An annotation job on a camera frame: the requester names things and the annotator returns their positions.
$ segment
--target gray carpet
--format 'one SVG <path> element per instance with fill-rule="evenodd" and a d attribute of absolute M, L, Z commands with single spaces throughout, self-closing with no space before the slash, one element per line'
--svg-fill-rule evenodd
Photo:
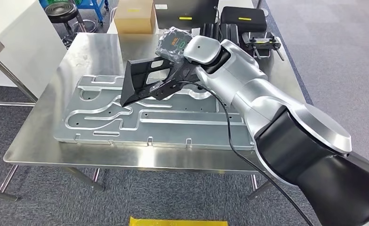
<path fill-rule="evenodd" d="M 341 38 L 344 31 L 339 19 L 352 19 L 359 14 L 358 5 L 350 4 L 356 1 L 343 0 L 347 4 L 335 4 L 333 8 L 330 5 L 331 10 L 342 12 L 331 14 L 331 17 L 317 16 L 327 13 L 327 7 L 322 3 L 340 0 L 320 0 L 320 5 L 306 6 L 301 4 L 307 2 L 305 0 L 291 0 L 292 4 L 284 4 L 290 0 L 267 1 L 273 14 L 267 18 L 269 30 L 278 36 L 283 35 L 284 48 L 291 54 L 290 61 L 305 98 L 309 103 L 313 100 L 339 120 L 354 135 L 355 150 L 369 158 L 369 114 L 365 113 L 369 112 L 369 38 L 357 45 L 347 39 L 349 33 L 345 33 L 344 43 L 334 39 Z M 91 10 L 81 10 L 81 14 L 84 19 L 96 21 Z M 329 20 L 335 21 L 336 16 L 337 24 L 331 24 Z M 308 22 L 316 19 L 324 24 Z M 364 23 L 344 26 L 353 28 L 354 38 L 366 40 L 364 35 L 369 34 L 369 25 Z M 64 28 L 56 26 L 56 29 L 60 36 L 64 36 Z M 107 29 L 106 24 L 99 28 L 99 32 Z M 320 32 L 330 33 L 331 39 L 314 38 Z M 363 52 L 362 45 L 366 46 L 364 53 L 368 54 L 360 57 L 357 53 L 358 50 Z M 16 88 L 0 88 L 0 100 L 25 101 L 25 97 Z M 30 110 L 27 107 L 0 107 L 0 184 L 9 168 L 2 156 Z M 91 175 L 92 169 L 85 172 Z M 100 181 L 107 189 L 96 192 L 60 169 L 19 167 L 7 192 L 20 195 L 22 200 L 15 203 L 0 201 L 0 225 L 124 226 L 128 225 L 129 216 L 227 220 L 232 226 L 306 225 L 275 189 L 257 200 L 247 201 L 250 180 L 247 175 L 103 170 Z M 283 187 L 314 224 L 320 225 L 300 191 Z"/>
<path fill-rule="evenodd" d="M 313 103 L 369 159 L 369 0 L 266 0 Z"/>

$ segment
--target aluminum plate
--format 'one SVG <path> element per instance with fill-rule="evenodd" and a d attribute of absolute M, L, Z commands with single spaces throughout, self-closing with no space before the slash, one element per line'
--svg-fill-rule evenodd
<path fill-rule="evenodd" d="M 123 79 L 83 76 L 54 132 L 55 139 L 81 144 L 230 150 L 225 113 L 208 92 L 189 85 L 162 101 L 150 97 L 122 108 Z M 234 109 L 227 109 L 233 143 L 239 150 L 251 149 L 253 142 L 243 119 Z"/>

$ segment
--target black monitor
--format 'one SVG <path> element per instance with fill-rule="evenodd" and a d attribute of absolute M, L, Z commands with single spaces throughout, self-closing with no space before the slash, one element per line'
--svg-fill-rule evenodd
<path fill-rule="evenodd" d="M 189 30 L 215 23 L 219 0 L 154 0 L 158 28 Z"/>

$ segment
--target cardboard box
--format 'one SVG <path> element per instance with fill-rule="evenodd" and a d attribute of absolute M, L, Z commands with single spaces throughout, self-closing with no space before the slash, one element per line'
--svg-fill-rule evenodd
<path fill-rule="evenodd" d="M 118 34 L 154 34 L 153 0 L 120 0 L 114 22 Z"/>

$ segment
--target white cabinet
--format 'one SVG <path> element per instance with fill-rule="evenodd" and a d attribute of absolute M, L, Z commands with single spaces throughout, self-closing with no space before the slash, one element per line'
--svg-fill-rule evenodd
<path fill-rule="evenodd" d="M 37 0 L 0 0 L 0 61 L 39 97 L 66 49 Z M 14 86 L 0 72 L 1 86 Z"/>

